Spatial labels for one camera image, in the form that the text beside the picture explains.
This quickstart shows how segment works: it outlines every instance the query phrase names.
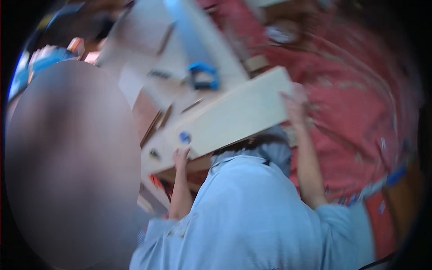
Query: light blue shirt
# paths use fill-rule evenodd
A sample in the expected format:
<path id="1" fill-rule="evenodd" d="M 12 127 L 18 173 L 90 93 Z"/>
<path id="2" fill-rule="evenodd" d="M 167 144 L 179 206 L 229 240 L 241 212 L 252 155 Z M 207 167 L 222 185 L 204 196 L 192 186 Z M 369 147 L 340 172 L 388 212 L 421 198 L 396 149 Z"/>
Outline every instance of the light blue shirt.
<path id="1" fill-rule="evenodd" d="M 354 269 L 349 210 L 312 210 L 264 162 L 236 156 L 214 165 L 186 217 L 149 222 L 129 269 Z"/>

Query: workbench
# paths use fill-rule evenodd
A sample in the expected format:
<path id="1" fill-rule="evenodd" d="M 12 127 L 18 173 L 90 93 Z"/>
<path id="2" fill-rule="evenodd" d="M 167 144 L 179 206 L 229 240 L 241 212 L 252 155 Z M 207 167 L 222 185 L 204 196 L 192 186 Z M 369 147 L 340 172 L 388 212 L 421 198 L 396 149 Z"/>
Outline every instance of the workbench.
<path id="1" fill-rule="evenodd" d="M 124 12 L 110 32 L 98 59 L 98 66 L 117 82 L 131 108 L 141 89 L 162 110 L 173 104 L 165 127 L 152 134 L 141 151 L 141 182 L 167 208 L 169 200 L 166 194 L 148 178 L 149 173 L 164 171 L 174 165 L 173 147 L 167 143 L 166 138 L 169 136 L 166 133 L 181 119 L 193 116 L 223 93 L 249 80 L 248 74 L 210 17 L 193 0 L 183 1 L 182 4 L 214 59 L 220 76 L 218 91 L 197 91 L 189 84 L 179 86 L 170 80 L 147 76 L 150 70 L 159 69 L 185 77 L 189 66 L 175 28 L 164 51 L 157 54 L 160 40 L 173 22 L 163 0 L 139 0 L 131 11 Z M 198 99 L 201 99 L 199 104 L 181 113 Z M 158 159 L 149 156 L 153 148 L 158 153 Z"/>

